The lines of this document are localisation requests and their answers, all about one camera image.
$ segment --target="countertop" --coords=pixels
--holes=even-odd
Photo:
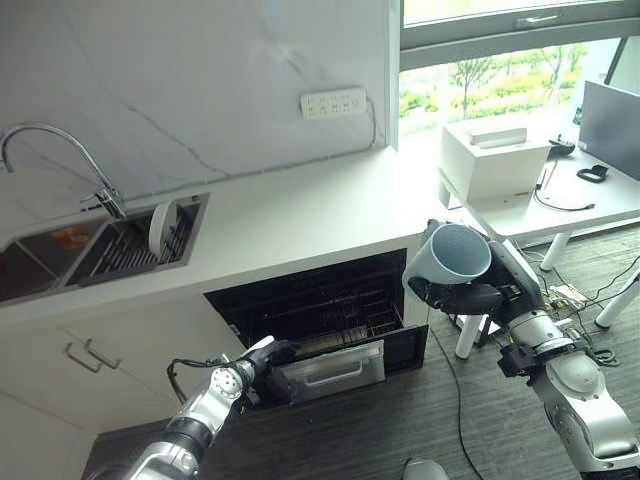
[[[0,337],[417,248],[446,215],[428,164],[387,147],[137,201],[210,193],[185,266],[1,308]]]

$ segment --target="dishwasher door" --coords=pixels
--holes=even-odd
[[[384,340],[274,369],[287,378],[292,405],[382,382],[385,379]]]

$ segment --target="electrical outlet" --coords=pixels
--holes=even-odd
[[[300,97],[300,107],[304,118],[314,120],[360,115],[367,109],[367,93],[362,87],[306,93]]]

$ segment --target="white mug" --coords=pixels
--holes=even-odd
[[[402,284],[417,298],[408,286],[411,277],[455,285],[479,277],[490,265],[491,250],[482,235],[464,225],[445,223],[435,229],[409,263],[402,274]]]

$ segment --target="white box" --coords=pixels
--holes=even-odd
[[[444,127],[440,171],[463,201],[527,194],[535,189],[550,148],[546,140],[528,139],[526,127],[509,124],[508,118],[468,120]]]

